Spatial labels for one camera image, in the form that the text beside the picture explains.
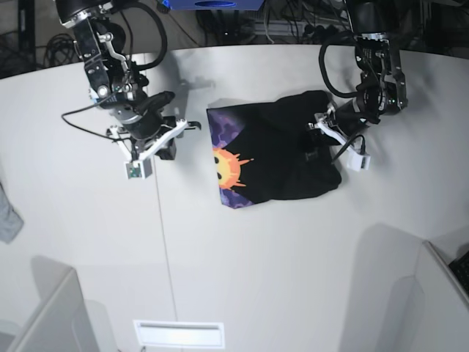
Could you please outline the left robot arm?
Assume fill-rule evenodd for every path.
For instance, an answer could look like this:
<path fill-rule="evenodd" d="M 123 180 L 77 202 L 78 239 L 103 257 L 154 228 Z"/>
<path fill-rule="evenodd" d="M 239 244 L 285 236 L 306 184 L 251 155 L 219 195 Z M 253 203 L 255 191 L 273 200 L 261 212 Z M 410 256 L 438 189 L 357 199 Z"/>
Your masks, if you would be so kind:
<path fill-rule="evenodd" d="M 396 33 L 399 19 L 394 1 L 345 1 L 350 27 L 327 38 L 320 47 L 318 63 L 322 79 L 332 95 L 347 99 L 340 107 L 331 105 L 317 119 L 317 128 L 328 128 L 343 138 L 341 149 L 365 156 L 366 140 L 362 132 L 380 123 L 384 114 L 397 114 L 408 105 L 406 78 L 402 72 Z M 361 82 L 352 92 L 341 92 L 330 82 L 325 56 L 331 45 L 349 43 L 355 49 L 355 63 L 361 70 Z"/>

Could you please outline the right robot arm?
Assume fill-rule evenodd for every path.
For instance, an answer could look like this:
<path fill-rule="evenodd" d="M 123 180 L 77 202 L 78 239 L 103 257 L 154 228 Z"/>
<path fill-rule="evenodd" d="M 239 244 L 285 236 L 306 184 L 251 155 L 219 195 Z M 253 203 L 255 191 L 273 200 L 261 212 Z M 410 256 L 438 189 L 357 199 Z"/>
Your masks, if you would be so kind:
<path fill-rule="evenodd" d="M 166 30 L 157 13 L 140 1 L 57 1 L 56 9 L 61 24 L 75 36 L 75 51 L 84 63 L 93 106 L 105 109 L 118 122 L 99 137 L 119 144 L 131 163 L 154 155 L 173 160 L 176 138 L 201 126 L 163 115 L 163 109 L 175 98 L 174 92 L 148 95 L 144 91 L 149 81 L 143 72 L 161 64 L 168 51 Z M 133 40 L 132 31 L 109 19 L 129 9 L 148 14 L 160 36 L 159 54 L 145 65 L 134 62 L 132 54 L 124 51 L 125 42 Z"/>

